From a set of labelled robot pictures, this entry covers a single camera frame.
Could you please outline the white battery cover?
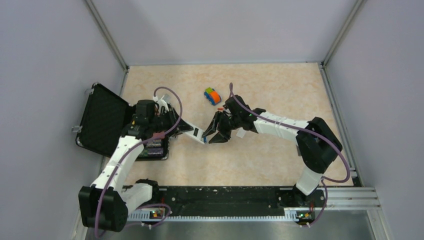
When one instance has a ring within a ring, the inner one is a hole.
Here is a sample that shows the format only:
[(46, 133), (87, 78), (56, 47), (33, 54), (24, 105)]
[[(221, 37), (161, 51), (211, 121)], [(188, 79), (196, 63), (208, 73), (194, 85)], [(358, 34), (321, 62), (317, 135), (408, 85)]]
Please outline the white battery cover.
[(236, 136), (238, 138), (241, 138), (242, 139), (245, 136), (246, 132), (247, 131), (244, 130), (243, 128), (239, 128), (238, 131), (237, 131), (237, 133), (236, 133)]

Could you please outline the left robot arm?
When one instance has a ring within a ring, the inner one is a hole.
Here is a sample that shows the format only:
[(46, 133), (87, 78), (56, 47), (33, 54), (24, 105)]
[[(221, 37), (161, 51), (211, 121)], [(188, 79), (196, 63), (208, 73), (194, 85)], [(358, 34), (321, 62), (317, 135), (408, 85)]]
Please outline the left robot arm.
[(156, 181), (143, 180), (122, 191), (130, 169), (148, 142), (195, 129), (164, 101), (139, 100), (131, 114), (102, 173), (78, 193), (81, 221), (85, 227), (120, 232), (136, 208), (144, 203), (156, 206), (161, 198), (159, 191), (154, 189)]

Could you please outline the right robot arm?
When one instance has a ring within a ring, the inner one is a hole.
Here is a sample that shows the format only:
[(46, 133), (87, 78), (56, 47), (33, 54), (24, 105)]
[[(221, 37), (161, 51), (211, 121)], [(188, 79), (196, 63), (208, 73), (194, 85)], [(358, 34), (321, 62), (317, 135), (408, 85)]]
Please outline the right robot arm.
[(343, 146), (328, 124), (320, 117), (312, 120), (293, 120), (274, 115), (265, 109), (250, 107), (239, 95), (225, 101), (202, 134), (211, 136), (209, 144), (226, 143), (234, 130), (273, 135), (295, 143), (305, 168), (294, 185), (293, 200), (307, 206), (324, 173), (341, 153)]

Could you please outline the white remote control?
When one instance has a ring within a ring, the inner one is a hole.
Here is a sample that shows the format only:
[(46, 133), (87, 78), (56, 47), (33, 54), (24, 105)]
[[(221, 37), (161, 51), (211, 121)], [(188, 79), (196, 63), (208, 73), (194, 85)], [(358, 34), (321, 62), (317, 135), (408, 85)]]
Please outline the white remote control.
[(205, 145), (203, 137), (202, 137), (204, 130), (201, 129), (200, 127), (197, 127), (196, 125), (194, 125), (190, 122), (187, 122), (187, 123), (189, 123), (194, 128), (194, 130), (185, 132), (185, 133), (183, 133), (183, 135), (186, 135), (189, 138), (191, 138), (192, 140), (195, 140), (198, 143)]

